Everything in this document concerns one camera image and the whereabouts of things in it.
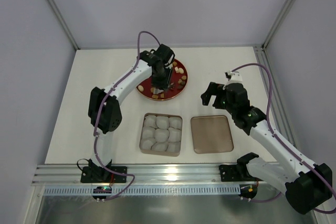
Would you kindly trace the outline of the metal serving tongs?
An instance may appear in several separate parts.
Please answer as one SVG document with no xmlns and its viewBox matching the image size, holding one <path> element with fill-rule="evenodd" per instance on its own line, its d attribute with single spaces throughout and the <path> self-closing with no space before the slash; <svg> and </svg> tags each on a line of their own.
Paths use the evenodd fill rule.
<svg viewBox="0 0 336 224">
<path fill-rule="evenodd" d="M 173 93 L 175 91 L 175 83 L 174 82 L 172 82 L 172 83 L 170 83 L 168 86 L 167 86 L 167 88 L 154 88 L 153 89 L 153 94 L 155 94 L 155 95 L 159 95 L 159 94 L 165 94 L 165 95 L 169 95 L 169 94 L 171 94 L 171 93 Z"/>
</svg>

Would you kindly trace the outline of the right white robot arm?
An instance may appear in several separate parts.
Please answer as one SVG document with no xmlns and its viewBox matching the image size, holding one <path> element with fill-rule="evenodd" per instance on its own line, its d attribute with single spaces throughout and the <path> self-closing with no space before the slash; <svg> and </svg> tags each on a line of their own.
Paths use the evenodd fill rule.
<svg viewBox="0 0 336 224">
<path fill-rule="evenodd" d="M 291 207 L 300 214 L 317 210 L 335 196 L 332 170 L 325 163 L 317 165 L 291 145 L 267 120 L 266 114 L 250 105 L 247 90 L 241 83 L 228 85 L 210 82 L 201 95 L 208 105 L 226 110 L 235 125 L 260 143 L 278 162 L 271 165 L 257 154 L 249 153 L 238 162 L 247 176 L 259 178 L 283 193 Z"/>
</svg>

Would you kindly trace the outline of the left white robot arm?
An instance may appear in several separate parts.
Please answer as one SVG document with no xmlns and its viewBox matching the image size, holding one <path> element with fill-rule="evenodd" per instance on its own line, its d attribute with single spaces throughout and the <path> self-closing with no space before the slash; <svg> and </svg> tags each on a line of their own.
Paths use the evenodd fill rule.
<svg viewBox="0 0 336 224">
<path fill-rule="evenodd" d="M 173 50 L 160 44 L 157 49 L 141 52 L 129 70 L 109 86 L 91 90 L 88 116 L 93 126 L 93 154 L 89 161 L 90 169 L 97 174 L 108 173 L 111 164 L 110 155 L 100 157 L 98 149 L 108 149 L 108 143 L 102 139 L 107 133 L 114 132 L 122 121 L 121 104 L 140 83 L 151 78 L 151 84 L 159 90 L 169 89 L 172 77 Z"/>
</svg>

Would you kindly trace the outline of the red round tray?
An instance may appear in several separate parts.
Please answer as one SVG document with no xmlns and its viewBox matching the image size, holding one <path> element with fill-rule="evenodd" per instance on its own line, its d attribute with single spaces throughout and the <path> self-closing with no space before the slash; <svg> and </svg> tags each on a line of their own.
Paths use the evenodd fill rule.
<svg viewBox="0 0 336 224">
<path fill-rule="evenodd" d="M 184 69 L 184 73 L 180 74 L 180 73 L 176 73 L 175 72 L 175 67 L 178 68 L 183 68 Z M 182 80 L 181 77 L 182 76 L 187 76 L 186 80 Z M 138 86 L 136 87 L 136 90 L 144 97 L 150 99 L 150 100 L 154 100 L 154 101 L 166 101 L 166 100 L 170 100 L 173 99 L 174 97 L 178 96 L 186 87 L 187 82 L 188 82 L 188 73 L 186 70 L 186 67 L 178 60 L 175 59 L 172 63 L 172 77 L 170 80 L 170 83 L 174 82 L 175 83 L 175 91 L 169 95 L 165 95 L 165 94 L 159 94 L 159 96 L 161 97 L 159 100 L 153 99 L 152 95 L 153 95 L 153 89 L 154 86 L 151 83 L 152 78 L 149 77 L 147 79 L 145 79 L 144 81 L 142 81 L 138 86 L 142 86 L 144 87 L 144 91 L 139 91 Z"/>
</svg>

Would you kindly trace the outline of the gold tin lid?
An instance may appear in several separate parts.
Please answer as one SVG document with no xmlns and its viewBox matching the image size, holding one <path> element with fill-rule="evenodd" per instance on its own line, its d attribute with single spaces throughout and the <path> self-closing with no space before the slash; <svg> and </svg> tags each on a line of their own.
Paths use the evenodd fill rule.
<svg viewBox="0 0 336 224">
<path fill-rule="evenodd" d="M 224 115 L 191 118 L 191 133 L 196 154 L 228 153 L 234 149 L 228 118 Z"/>
</svg>

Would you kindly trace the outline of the gold tin box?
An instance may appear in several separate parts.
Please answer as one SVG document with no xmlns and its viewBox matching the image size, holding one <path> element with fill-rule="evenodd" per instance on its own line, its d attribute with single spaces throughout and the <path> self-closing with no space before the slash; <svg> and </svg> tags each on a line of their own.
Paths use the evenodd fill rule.
<svg viewBox="0 0 336 224">
<path fill-rule="evenodd" d="M 147 113 L 139 149 L 144 154 L 177 157 L 181 152 L 183 119 L 178 115 Z"/>
</svg>

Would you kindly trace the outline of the perforated metal strip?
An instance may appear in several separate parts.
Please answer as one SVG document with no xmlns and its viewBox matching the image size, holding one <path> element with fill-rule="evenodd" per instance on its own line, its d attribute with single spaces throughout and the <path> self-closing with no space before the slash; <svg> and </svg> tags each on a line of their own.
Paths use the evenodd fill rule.
<svg viewBox="0 0 336 224">
<path fill-rule="evenodd" d="M 124 186 L 46 186 L 45 196 L 187 196 L 187 195 L 239 195 L 238 184 L 194 184 L 194 185 L 131 185 Z"/>
</svg>

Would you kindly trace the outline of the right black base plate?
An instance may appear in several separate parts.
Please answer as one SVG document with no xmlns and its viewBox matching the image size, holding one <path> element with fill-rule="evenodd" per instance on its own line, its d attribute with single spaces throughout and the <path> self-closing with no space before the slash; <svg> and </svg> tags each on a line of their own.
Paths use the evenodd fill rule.
<svg viewBox="0 0 336 224">
<path fill-rule="evenodd" d="M 250 175 L 246 165 L 219 165 L 219 172 L 222 182 L 255 182 L 256 177 Z"/>
</svg>

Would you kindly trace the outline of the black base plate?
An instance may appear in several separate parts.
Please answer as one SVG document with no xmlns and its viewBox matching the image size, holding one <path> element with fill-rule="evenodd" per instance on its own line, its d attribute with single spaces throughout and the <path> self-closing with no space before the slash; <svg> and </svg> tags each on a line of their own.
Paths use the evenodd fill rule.
<svg viewBox="0 0 336 224">
<path fill-rule="evenodd" d="M 114 171 L 111 173 L 105 170 L 103 167 L 95 166 L 92 164 L 91 166 L 85 166 L 82 169 L 80 182 L 86 184 L 92 183 L 126 183 L 126 176 L 122 176 L 119 174 L 125 174 L 127 172 L 126 166 L 111 166 L 108 169 Z"/>
<path fill-rule="evenodd" d="M 222 182 L 255 182 L 256 177 L 250 175 L 246 165 L 219 165 L 219 172 Z"/>
</svg>

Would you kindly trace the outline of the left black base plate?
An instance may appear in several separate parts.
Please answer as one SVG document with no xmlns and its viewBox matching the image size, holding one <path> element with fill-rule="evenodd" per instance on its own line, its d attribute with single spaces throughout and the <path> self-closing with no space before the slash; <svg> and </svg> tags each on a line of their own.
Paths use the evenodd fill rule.
<svg viewBox="0 0 336 224">
<path fill-rule="evenodd" d="M 86 184 L 92 183 L 126 183 L 126 176 L 122 176 L 119 174 L 125 174 L 127 172 L 126 166 L 111 166 L 108 169 L 114 171 L 111 173 L 105 170 L 103 167 L 95 166 L 92 164 L 91 166 L 85 166 L 82 169 L 80 182 Z"/>
</svg>

